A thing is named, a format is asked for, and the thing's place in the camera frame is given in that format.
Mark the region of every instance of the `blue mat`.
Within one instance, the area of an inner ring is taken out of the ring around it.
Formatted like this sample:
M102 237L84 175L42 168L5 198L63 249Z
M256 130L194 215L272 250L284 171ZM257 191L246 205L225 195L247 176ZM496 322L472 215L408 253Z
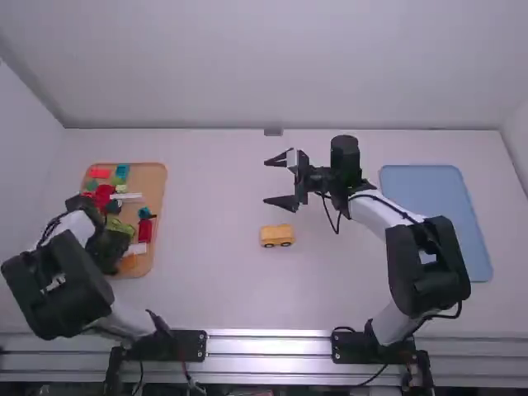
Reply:
M472 282L493 277L468 190L460 170L451 165L386 165L379 171L383 194L414 213L444 215L453 222Z

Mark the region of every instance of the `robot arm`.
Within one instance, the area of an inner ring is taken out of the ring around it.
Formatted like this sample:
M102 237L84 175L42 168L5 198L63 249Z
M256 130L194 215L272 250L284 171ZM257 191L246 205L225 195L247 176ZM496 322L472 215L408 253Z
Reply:
M366 325L381 346L401 342L443 309L454 304L461 307L461 301L469 297L470 284L448 219L426 219L408 212L373 189L353 194L348 202L351 219L387 246L393 299ZM423 253L434 259L422 263Z
M441 317L439 311L461 307L468 299L471 288L453 224L443 216L425 218L407 211L363 179L353 136L332 139L331 167L313 167L302 150L293 148L264 164L287 167L295 175L292 196L267 198L265 203L296 212L313 192L330 199L340 216L365 225L385 242L393 299L365 325L375 345L401 342L425 320ZM434 259L422 263L423 253Z
M130 342L153 333L149 314L117 301L100 271L122 257L127 235L106 230L85 197L66 207L30 250L1 267L31 330L45 340L95 332Z

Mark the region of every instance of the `white wall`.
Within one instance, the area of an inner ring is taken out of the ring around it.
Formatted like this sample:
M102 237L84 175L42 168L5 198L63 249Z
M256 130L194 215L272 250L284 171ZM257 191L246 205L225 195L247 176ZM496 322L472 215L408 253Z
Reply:
M71 126L477 129L528 97L527 20L526 0L3 0L0 41Z
M0 60L0 262L32 242L63 127Z
M507 119L501 132L522 188L528 195L528 101Z

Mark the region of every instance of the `yellow toy car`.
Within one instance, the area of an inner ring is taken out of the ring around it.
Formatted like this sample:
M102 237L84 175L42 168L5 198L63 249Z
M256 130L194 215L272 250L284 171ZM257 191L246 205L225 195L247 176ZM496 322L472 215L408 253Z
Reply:
M289 246L294 242L294 228L291 224L261 227L261 246L264 248L273 248L277 245Z

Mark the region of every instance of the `cable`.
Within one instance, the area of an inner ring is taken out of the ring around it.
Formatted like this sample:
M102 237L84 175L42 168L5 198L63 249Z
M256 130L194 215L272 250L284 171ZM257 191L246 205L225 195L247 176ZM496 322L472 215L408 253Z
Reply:
M374 381L376 378L378 378L381 373L384 372L384 370L389 366L389 363L385 363L384 365L381 366L381 368L376 371L376 373L374 375L372 375L369 379L359 383L359 384L354 384L354 385L351 385L351 386L347 386L347 388L349 389L354 389L354 388L360 388L361 386L365 386L367 384L370 384L372 381Z
M328 217L328 221L330 222L330 226L332 227L332 231L338 235L339 234L339 224L341 223L341 212L339 212L339 214L337 215L337 227L335 227L333 225L333 221L332 221L332 218L330 217L330 213L328 212L328 208L327 208L327 202L325 201L325 196L323 195L320 195L321 199L323 200L323 206L324 206L324 211L326 212L327 214L327 217Z
M460 314L462 314L462 301L457 301L457 308L456 312L453 315L444 315L441 313L435 313L433 315L429 315L426 317L426 320L431 320L433 318L442 318L442 319L458 319L460 317Z
M349 332L357 332L350 326L337 326L336 328L332 330L332 334L334 334L337 330L348 330Z
M138 393L139 388L141 388L141 386L143 385L144 371L143 371L143 361L142 360L139 360L139 369L141 370L141 375L139 376L139 382L135 385L135 389L134 389L134 392L132 392L132 396L135 396Z
M332 334L334 334L336 331L338 330L347 330L348 332L356 332L356 330L354 328L351 328L350 326L337 326L336 328L334 328L332 330ZM384 370L389 366L389 363L385 363L384 365L381 366L381 368L376 371L376 373L374 375L372 375L369 379L359 383L359 384L354 384L354 385L351 385L349 386L348 388L360 388L361 386L365 386L367 384L370 384L372 381L374 381L376 378L378 378L381 373L384 372Z

